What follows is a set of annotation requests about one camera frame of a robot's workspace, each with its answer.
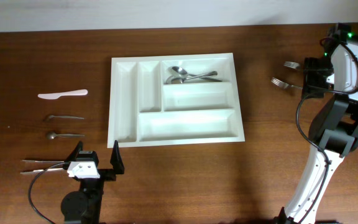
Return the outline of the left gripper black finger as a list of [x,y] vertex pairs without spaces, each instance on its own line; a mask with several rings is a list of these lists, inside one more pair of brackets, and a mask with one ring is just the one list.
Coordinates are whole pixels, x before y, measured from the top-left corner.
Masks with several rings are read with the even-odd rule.
[[125,173],[125,167],[119,151],[119,143],[117,140],[115,140],[113,144],[110,164],[112,165],[115,174],[122,175]]
[[83,150],[83,142],[79,141],[74,150],[69,154],[69,156],[64,160],[63,169],[67,170],[70,166],[70,163],[75,161],[78,157],[80,151]]

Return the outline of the metal spoon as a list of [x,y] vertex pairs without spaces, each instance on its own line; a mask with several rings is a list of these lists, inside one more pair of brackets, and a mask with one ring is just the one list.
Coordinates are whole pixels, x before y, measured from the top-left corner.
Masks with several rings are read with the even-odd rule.
[[172,76],[168,77],[165,83],[167,85],[169,85],[169,84],[178,84],[178,83],[181,84],[181,83],[183,83],[184,81],[187,81],[187,80],[192,80],[192,79],[196,79],[196,78],[204,78],[204,77],[214,77],[217,74],[218,74],[217,71],[212,71],[212,72],[209,72],[209,73],[204,73],[204,74],[201,74],[201,75],[193,75],[193,76],[191,76],[188,73],[186,75],[176,74],[176,75],[172,75]]
[[[188,72],[182,68],[182,67],[178,67],[178,66],[174,66],[171,68],[174,72],[176,72],[177,74],[180,74],[180,75],[186,75]],[[221,82],[220,79],[217,79],[214,77],[204,77],[204,78],[201,78],[201,79],[204,79],[204,80],[207,80],[207,81],[214,81],[214,82]]]

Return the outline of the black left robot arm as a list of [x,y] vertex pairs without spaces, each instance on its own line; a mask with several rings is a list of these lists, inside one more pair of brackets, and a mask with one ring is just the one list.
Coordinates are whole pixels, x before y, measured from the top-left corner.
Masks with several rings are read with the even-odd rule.
[[99,223],[104,183],[124,174],[125,167],[119,152],[119,143],[113,144],[110,169],[99,169],[95,151],[85,151],[80,141],[64,160],[63,169],[80,183],[77,191],[68,193],[61,202],[65,223]]

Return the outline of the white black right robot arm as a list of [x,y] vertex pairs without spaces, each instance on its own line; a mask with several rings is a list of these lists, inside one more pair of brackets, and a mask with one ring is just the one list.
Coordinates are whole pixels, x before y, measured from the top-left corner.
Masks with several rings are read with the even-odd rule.
[[334,172],[349,153],[358,148],[358,35],[348,24],[337,23],[319,42],[320,58],[303,64],[301,100],[295,123],[300,128],[303,103],[312,98],[332,98],[319,111],[307,133],[310,153],[291,200],[274,223],[315,223],[316,212]]

